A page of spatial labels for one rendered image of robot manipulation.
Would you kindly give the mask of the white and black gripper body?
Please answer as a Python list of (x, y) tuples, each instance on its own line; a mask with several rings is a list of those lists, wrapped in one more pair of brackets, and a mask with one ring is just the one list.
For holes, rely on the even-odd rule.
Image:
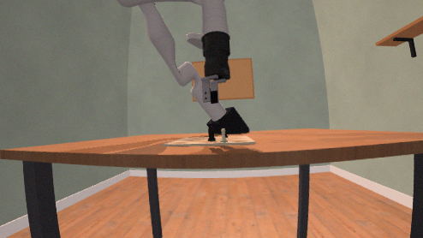
[(189, 33), (187, 42), (202, 50), (205, 62), (205, 77), (218, 75), (218, 79), (230, 79), (228, 57), (229, 29), (227, 21), (219, 16), (209, 17), (204, 20), (202, 33)]

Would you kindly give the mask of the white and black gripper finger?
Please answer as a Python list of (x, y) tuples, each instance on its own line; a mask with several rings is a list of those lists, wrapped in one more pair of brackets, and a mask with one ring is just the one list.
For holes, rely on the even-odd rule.
[(203, 103), (211, 102), (211, 88), (210, 88), (210, 80), (218, 79), (218, 75), (211, 75), (202, 77), (202, 96), (203, 96)]
[(226, 79), (210, 81), (211, 84), (211, 104), (217, 104), (218, 101), (218, 83), (225, 83)]

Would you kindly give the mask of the brown and cream chessboard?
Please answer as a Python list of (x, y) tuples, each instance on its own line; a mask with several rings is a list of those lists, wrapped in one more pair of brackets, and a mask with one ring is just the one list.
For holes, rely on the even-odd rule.
[(165, 143), (163, 146), (234, 146), (255, 145), (255, 141), (247, 136), (228, 136), (227, 142), (220, 142), (222, 137), (216, 137), (214, 141), (208, 141), (209, 137), (184, 138)]

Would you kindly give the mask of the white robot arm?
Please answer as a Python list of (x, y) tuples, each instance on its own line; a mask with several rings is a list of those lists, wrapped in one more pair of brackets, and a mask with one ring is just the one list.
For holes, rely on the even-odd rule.
[(117, 0), (123, 7), (139, 6), (142, 11), (145, 22), (148, 38), (166, 62), (168, 68), (173, 74), (179, 85), (185, 86), (190, 81), (194, 80), (194, 87), (191, 90), (192, 96), (200, 104), (206, 114), (215, 122), (222, 118), (226, 109), (221, 103), (211, 104), (211, 102), (203, 103), (202, 97), (202, 81), (200, 75), (195, 67), (190, 62), (185, 62), (179, 68), (176, 66), (176, 44), (175, 40), (169, 31), (169, 28), (164, 23), (164, 20), (159, 14), (155, 5), (156, 2), (191, 2), (198, 5), (202, 4), (202, 20), (213, 16), (219, 16), (227, 21), (226, 10), (224, 7), (224, 0)]

